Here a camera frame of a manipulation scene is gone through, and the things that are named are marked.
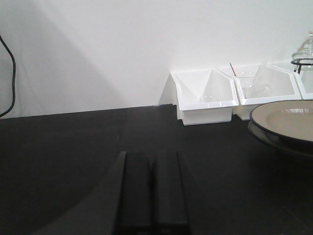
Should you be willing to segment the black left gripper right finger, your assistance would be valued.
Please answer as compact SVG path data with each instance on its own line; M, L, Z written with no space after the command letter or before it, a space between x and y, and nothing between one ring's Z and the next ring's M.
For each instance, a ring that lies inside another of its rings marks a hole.
M153 225L157 235L189 235L189 221L176 152L153 162Z

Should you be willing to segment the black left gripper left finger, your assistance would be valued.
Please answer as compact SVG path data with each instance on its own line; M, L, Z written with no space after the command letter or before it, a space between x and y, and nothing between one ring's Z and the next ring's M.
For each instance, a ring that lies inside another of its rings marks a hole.
M152 223L148 157L121 151L108 164L45 179L33 194L34 235L137 235Z

